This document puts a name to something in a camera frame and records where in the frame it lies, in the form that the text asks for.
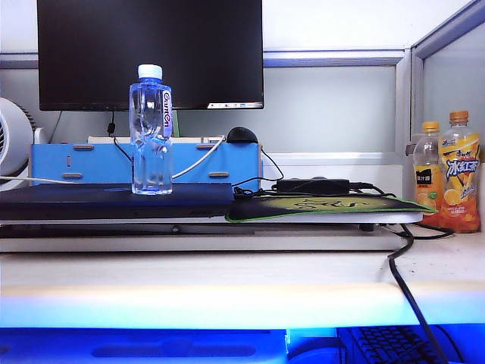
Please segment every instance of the white wall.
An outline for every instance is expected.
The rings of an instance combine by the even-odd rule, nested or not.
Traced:
[[[266,49],[408,48],[468,0],[263,0]],[[1,52],[36,51],[36,0],[0,1]]]

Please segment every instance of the blue bottle label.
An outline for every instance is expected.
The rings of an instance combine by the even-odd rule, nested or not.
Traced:
[[[168,138],[172,135],[172,95],[170,91],[164,90],[161,96],[164,112],[164,137]]]

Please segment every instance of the black laptop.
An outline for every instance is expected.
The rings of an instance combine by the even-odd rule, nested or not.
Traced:
[[[155,196],[136,195],[129,184],[40,184],[0,192],[0,223],[210,218],[232,202],[230,184],[174,184]]]

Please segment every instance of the orange bottle cap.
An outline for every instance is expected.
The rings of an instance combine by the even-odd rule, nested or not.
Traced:
[[[438,121],[425,121],[421,125],[423,133],[436,133],[440,131],[440,123]]]
[[[468,121],[468,110],[457,110],[449,113],[449,122],[451,124]]]

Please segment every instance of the juice bottle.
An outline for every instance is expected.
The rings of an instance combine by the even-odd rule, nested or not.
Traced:
[[[413,152],[416,176],[415,199],[417,203],[439,211],[443,199],[443,176],[438,154],[440,123],[425,121],[421,129],[424,135],[419,139]],[[424,213],[421,222],[439,226],[439,213]]]

